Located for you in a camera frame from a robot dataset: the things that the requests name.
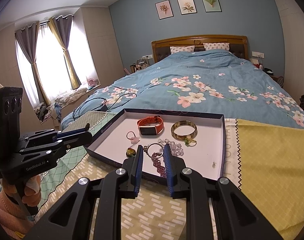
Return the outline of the left hand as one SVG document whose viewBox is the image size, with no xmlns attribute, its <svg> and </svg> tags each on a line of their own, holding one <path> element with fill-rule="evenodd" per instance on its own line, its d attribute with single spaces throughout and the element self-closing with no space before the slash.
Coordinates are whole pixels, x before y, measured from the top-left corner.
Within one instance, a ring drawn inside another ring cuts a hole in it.
<svg viewBox="0 0 304 240">
<path fill-rule="evenodd" d="M 10 185 L 5 179 L 0 180 L 3 191 L 9 196 L 14 197 L 17 193 L 16 187 Z M 27 204 L 27 206 L 34 207 L 38 206 L 41 200 L 41 190 L 40 190 L 41 176 L 37 175 L 28 180 L 24 188 L 24 196 L 22 197 L 22 202 Z"/>
</svg>

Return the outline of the pink sweater left forearm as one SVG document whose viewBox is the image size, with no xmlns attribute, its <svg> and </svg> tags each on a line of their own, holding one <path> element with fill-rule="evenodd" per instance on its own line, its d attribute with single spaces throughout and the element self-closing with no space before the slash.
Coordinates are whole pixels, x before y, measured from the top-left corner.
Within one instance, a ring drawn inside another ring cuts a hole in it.
<svg viewBox="0 0 304 240">
<path fill-rule="evenodd" d="M 21 208 L 13 204 L 4 191 L 0 192 L 0 224 L 12 239 L 22 239 L 34 226 L 26 220 Z"/>
</svg>

